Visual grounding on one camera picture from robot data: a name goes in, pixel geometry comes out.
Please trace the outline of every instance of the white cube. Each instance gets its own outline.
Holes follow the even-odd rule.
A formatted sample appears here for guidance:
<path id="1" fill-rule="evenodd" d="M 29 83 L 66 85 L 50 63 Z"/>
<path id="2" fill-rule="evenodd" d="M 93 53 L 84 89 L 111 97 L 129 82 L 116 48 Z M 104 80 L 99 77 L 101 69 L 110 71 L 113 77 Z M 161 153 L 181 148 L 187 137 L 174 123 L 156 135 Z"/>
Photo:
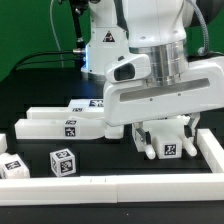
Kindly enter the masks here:
<path id="1" fill-rule="evenodd" d="M 173 159 L 182 156 L 182 141 L 178 136 L 161 133 L 152 139 L 152 146 L 159 159 Z"/>
<path id="2" fill-rule="evenodd" d="M 4 153 L 7 149 L 6 135 L 0 134 L 0 154 Z"/>
<path id="3" fill-rule="evenodd" d="M 30 178 L 29 169 L 17 154 L 5 158 L 0 173 L 2 179 Z"/>
<path id="4" fill-rule="evenodd" d="M 75 156 L 69 149 L 50 153 L 51 169 L 57 177 L 76 173 Z"/>

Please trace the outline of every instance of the black label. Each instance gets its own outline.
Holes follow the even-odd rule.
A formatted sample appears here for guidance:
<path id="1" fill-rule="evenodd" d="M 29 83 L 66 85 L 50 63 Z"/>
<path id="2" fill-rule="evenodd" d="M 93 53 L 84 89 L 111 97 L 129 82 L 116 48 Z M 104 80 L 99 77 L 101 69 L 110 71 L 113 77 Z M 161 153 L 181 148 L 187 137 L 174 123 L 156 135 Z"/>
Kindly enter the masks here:
<path id="1" fill-rule="evenodd" d="M 75 125 L 77 123 L 77 121 L 75 120 L 67 120 L 65 124 L 67 125 Z"/>
<path id="2" fill-rule="evenodd" d="M 61 173 L 67 173 L 73 170 L 72 160 L 61 162 Z"/>
<path id="3" fill-rule="evenodd" d="M 166 156 L 174 156 L 177 154 L 177 146 L 176 145 L 165 145 L 165 155 Z"/>
<path id="4" fill-rule="evenodd" d="M 70 153 L 68 153 L 67 151 L 57 152 L 56 153 L 56 156 L 59 159 L 63 159 L 63 158 L 69 157 L 70 156 Z"/>
<path id="5" fill-rule="evenodd" d="M 57 163 L 53 158 L 52 158 L 52 168 L 54 169 L 55 172 L 57 172 Z"/>
<path id="6" fill-rule="evenodd" d="M 74 127 L 66 127 L 65 128 L 65 136 L 66 137 L 75 137 L 75 128 Z"/>
<path id="7" fill-rule="evenodd" d="M 107 35 L 104 37 L 103 42 L 106 43 L 113 43 L 115 42 L 113 35 L 111 34 L 110 31 L 107 32 Z"/>
<path id="8" fill-rule="evenodd" d="M 82 112 L 83 108 L 73 108 L 72 112 Z"/>
<path id="9" fill-rule="evenodd" d="M 90 107 L 103 107 L 103 100 L 91 100 Z"/>
<path id="10" fill-rule="evenodd" d="M 7 164 L 5 164 L 5 166 L 6 166 L 7 170 L 13 170 L 13 169 L 20 167 L 21 164 L 19 163 L 19 161 L 15 161 L 12 163 L 7 163 Z"/>

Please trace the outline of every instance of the green background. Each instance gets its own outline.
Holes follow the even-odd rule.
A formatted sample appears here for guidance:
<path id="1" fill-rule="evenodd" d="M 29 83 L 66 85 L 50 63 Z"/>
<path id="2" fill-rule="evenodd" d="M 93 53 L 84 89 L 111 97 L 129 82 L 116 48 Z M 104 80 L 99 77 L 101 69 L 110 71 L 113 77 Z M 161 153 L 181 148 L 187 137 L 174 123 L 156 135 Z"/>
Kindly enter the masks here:
<path id="1" fill-rule="evenodd" d="M 0 81 L 13 65 L 32 53 L 57 50 L 50 25 L 51 0 L 0 0 Z M 75 32 L 69 2 L 54 5 L 54 23 L 63 50 L 75 48 Z M 89 12 L 81 18 L 85 41 L 90 38 Z M 224 52 L 224 11 L 209 24 L 211 49 Z M 188 52 L 195 53 L 203 43 L 200 27 L 187 29 Z M 61 67 L 41 64 L 35 67 Z"/>

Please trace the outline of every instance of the black tabletop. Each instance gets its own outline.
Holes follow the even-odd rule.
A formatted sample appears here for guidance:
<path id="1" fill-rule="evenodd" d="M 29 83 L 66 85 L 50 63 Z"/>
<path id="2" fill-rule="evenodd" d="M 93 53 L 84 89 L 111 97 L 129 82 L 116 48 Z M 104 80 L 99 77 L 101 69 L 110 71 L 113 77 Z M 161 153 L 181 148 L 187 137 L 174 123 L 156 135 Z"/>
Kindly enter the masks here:
<path id="1" fill-rule="evenodd" d="M 190 158 L 185 151 L 175 160 L 150 161 L 138 153 L 125 126 L 120 140 L 17 140 L 14 124 L 26 118 L 32 106 L 66 107 L 71 99 L 102 99 L 103 83 L 81 79 L 74 69 L 25 69 L 0 83 L 0 133 L 6 133 L 8 152 L 18 153 L 30 169 L 31 177 L 54 176 L 49 153 L 69 148 L 76 155 L 77 173 L 85 175 L 131 175 L 161 173 L 209 173 L 203 156 Z M 201 126 L 217 131 L 222 141 L 219 119 L 222 111 L 202 114 Z M 119 203 L 97 205 L 57 205 L 0 207 L 1 223 L 223 223 L 224 202 Z"/>

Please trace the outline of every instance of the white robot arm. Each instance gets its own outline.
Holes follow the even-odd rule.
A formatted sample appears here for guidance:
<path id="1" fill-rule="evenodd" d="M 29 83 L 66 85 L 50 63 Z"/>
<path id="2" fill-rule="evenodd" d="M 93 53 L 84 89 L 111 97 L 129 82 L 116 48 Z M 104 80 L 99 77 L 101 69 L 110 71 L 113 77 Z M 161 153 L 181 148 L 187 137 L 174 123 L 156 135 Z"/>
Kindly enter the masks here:
<path id="1" fill-rule="evenodd" d="M 185 1 L 122 3 L 130 52 L 105 69 L 108 124 L 124 125 L 223 107 L 223 58 L 193 63 L 186 60 L 182 19 Z M 141 63 L 133 58 L 141 58 Z"/>

